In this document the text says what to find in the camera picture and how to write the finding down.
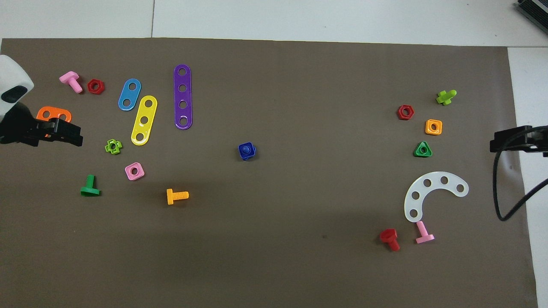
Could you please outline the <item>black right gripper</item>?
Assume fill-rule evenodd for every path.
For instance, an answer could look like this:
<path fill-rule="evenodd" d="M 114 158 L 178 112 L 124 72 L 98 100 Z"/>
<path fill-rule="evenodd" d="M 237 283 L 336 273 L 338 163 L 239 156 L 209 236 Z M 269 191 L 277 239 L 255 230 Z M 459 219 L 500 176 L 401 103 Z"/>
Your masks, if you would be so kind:
<path fill-rule="evenodd" d="M 532 129 L 529 133 L 529 138 L 516 138 L 508 141 L 513 135 L 523 133 L 528 129 Z M 539 127 L 519 126 L 515 128 L 496 131 L 494 139 L 490 141 L 490 152 L 503 151 L 525 151 L 530 153 L 542 153 L 544 157 L 548 156 L 548 126 Z"/>

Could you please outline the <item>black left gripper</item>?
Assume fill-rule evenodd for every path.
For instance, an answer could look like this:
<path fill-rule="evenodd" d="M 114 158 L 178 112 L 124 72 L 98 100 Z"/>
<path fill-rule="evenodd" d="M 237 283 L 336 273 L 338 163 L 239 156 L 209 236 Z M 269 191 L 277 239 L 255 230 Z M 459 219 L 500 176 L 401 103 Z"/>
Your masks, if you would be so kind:
<path fill-rule="evenodd" d="M 3 117 L 0 124 L 0 143 L 23 143 L 38 146 L 40 140 L 66 142 L 81 147 L 81 128 L 60 118 L 51 121 L 38 120 L 23 103 L 16 103 Z"/>

